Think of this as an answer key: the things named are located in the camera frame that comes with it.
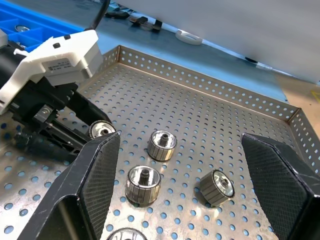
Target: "perforated metal sheet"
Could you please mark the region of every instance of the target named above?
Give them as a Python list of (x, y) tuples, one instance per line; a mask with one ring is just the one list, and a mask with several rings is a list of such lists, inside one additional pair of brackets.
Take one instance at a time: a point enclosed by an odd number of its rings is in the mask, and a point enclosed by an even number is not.
[[(98, 81), (80, 92), (109, 115), (122, 141), (101, 239), (124, 227), (148, 239), (277, 238), (254, 193), (240, 136), (250, 132), (295, 147), (287, 123), (119, 63)], [(76, 121), (74, 115), (65, 118)], [(168, 162), (156, 162), (146, 152), (155, 129), (177, 136)], [(159, 197), (149, 207), (135, 207), (125, 196), (127, 173), (136, 165), (151, 166), (162, 176)], [(230, 177), (236, 192), (220, 208), (197, 199), (197, 182), (213, 168)]]
[[(102, 240), (124, 227), (142, 231), (149, 240), (277, 239), (253, 190), (240, 144), (243, 132), (285, 142), (299, 154), (303, 150), (302, 156), (317, 172), (319, 140), (305, 117), (299, 121), (303, 112), (296, 107), (131, 49), (117, 47), (108, 52), (98, 74), (81, 84), (79, 91), (121, 131), (114, 193)], [(67, 108), (60, 112), (59, 120), (72, 129), (88, 130)], [(290, 126), (283, 120), (290, 120)], [(52, 160), (54, 157), (17, 150), (8, 144), (17, 123), (9, 115), (2, 116), (1, 123), (7, 123), (0, 130), (7, 140), (0, 142), (0, 238), (16, 239), (46, 187), (68, 162), (63, 156)], [(177, 148), (168, 162), (156, 162), (147, 154), (148, 139), (155, 129), (177, 136)], [(312, 140), (304, 137), (300, 141), (301, 134), (312, 135)], [(313, 150), (311, 158), (306, 149)], [(149, 207), (134, 206), (125, 197), (127, 173), (136, 165), (148, 165), (161, 173), (159, 197)], [(221, 207), (209, 208), (199, 195), (198, 182), (214, 168), (230, 177), (236, 194)], [(11, 188), (5, 189), (7, 183), (12, 183)], [(21, 196), (23, 188), (27, 192)], [(5, 208), (8, 203), (12, 208)], [(23, 209), (28, 212), (20, 216)], [(13, 231), (7, 234), (9, 226)]]

